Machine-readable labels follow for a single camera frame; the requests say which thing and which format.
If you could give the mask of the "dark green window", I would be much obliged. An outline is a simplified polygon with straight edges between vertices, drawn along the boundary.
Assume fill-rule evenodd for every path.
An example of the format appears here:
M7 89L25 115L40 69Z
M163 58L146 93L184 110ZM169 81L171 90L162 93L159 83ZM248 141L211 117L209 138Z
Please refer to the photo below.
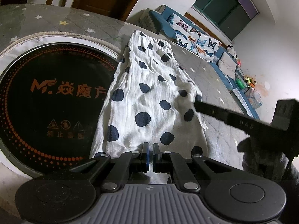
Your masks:
M251 0L196 0L193 7L231 41L258 14Z

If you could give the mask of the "blue sofa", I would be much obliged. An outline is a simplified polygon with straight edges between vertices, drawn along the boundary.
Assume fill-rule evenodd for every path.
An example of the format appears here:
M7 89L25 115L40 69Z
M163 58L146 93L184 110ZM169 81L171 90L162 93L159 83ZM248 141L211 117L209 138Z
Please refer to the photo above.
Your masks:
M243 82L243 79L240 79L241 73L237 70L237 61L222 46L221 41L166 5L162 5L158 11L144 10L138 24L142 28L165 36L183 47L185 51L188 50L209 62L226 89L238 99L245 113L259 119L258 113L246 95L249 88L241 89L237 85L238 80Z

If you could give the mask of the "butterfly print pillow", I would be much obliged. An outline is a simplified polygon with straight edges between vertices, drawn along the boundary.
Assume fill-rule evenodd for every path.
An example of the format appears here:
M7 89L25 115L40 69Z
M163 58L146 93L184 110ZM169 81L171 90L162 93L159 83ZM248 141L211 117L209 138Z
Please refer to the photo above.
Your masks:
M174 29L177 43L183 48L212 62L221 42L208 34L188 25L178 15L172 13L168 23Z

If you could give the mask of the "round black induction cooktop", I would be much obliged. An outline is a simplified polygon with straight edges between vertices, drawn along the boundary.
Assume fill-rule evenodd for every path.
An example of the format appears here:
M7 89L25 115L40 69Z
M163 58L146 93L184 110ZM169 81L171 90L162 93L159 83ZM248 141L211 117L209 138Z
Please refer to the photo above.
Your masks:
M1 75L1 149L30 176L90 156L117 59L91 46L50 43L17 57Z

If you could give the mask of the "green toy on sofa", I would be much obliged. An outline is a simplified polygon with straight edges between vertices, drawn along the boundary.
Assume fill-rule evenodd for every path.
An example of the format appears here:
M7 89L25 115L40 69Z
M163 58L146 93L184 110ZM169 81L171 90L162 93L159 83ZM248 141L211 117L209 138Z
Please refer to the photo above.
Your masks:
M239 78L236 78L235 83L238 86L238 88L241 89L241 90L247 88L247 84Z

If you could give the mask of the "black white plush toy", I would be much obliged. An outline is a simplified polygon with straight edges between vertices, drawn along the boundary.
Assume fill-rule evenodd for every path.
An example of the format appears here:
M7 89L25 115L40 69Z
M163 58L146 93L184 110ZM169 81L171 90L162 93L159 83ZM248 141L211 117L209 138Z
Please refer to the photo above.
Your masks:
M237 53L232 45L227 45L226 50L231 55L232 58L234 58L234 59L237 58Z

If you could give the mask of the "white navy polka dot garment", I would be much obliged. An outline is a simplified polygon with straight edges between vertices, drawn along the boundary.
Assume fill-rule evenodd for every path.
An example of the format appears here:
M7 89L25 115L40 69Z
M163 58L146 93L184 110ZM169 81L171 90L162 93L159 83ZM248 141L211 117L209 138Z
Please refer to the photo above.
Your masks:
M194 103L202 92L175 60L171 45L136 30L129 38L99 115L90 156L141 150L191 157L199 146L208 155L201 115Z

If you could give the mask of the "grey square cushion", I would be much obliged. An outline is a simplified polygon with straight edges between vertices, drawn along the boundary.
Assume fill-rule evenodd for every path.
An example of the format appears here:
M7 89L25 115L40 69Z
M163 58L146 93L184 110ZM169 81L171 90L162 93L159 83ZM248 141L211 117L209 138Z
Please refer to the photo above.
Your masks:
M232 78L233 80L236 79L235 73L237 64L228 53L223 52L221 58L217 62L217 65L223 74Z

